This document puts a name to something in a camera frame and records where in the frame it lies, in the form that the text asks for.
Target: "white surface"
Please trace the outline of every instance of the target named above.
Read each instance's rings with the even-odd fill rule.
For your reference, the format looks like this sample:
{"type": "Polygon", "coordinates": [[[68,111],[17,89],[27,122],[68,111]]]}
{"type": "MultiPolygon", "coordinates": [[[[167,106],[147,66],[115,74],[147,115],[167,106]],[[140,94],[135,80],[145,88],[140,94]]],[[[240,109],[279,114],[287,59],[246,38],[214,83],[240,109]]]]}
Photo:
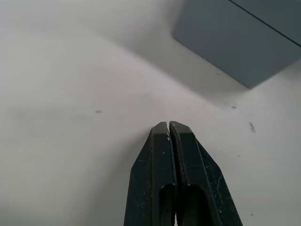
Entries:
{"type": "Polygon", "coordinates": [[[123,225],[130,168],[169,120],[245,226],[301,225],[301,64],[247,90],[170,37],[180,5],[0,1],[0,225],[123,225]]]}

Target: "white table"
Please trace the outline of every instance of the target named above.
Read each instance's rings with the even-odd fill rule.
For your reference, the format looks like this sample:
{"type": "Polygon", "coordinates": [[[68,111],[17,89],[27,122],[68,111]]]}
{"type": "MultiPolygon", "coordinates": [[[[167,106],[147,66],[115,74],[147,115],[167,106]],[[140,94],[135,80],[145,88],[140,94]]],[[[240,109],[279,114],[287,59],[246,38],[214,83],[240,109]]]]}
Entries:
{"type": "Polygon", "coordinates": [[[301,225],[301,63],[247,90],[171,0],[0,1],[0,225],[123,225],[152,126],[191,127],[245,226],[301,225]]]}

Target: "gray object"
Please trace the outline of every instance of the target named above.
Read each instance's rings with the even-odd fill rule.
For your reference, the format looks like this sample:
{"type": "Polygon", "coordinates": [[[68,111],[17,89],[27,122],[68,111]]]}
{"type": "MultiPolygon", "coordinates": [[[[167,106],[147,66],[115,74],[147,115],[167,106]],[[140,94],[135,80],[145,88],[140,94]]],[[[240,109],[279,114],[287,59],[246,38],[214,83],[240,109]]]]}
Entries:
{"type": "Polygon", "coordinates": [[[297,41],[229,0],[187,0],[174,38],[250,88],[301,58],[297,41]]]}

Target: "dust speck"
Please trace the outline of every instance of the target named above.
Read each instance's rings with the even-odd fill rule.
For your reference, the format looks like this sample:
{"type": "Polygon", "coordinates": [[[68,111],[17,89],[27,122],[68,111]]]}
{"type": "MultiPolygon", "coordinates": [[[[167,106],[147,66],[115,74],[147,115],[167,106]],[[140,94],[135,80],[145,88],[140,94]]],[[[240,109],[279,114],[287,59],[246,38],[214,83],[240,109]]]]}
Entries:
{"type": "Polygon", "coordinates": [[[250,124],[250,127],[251,127],[251,131],[253,133],[256,133],[255,126],[253,125],[253,123],[249,122],[249,124],[250,124]]]}

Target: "dark spot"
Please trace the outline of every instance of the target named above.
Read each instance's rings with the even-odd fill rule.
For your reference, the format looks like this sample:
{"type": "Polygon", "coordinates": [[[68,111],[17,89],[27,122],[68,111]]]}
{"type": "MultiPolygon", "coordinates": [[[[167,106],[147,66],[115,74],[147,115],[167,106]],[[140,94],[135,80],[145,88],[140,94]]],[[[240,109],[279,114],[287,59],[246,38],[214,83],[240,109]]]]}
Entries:
{"type": "Polygon", "coordinates": [[[253,125],[253,123],[249,122],[249,124],[250,124],[250,127],[251,127],[251,131],[253,133],[256,133],[255,126],[253,125]]]}

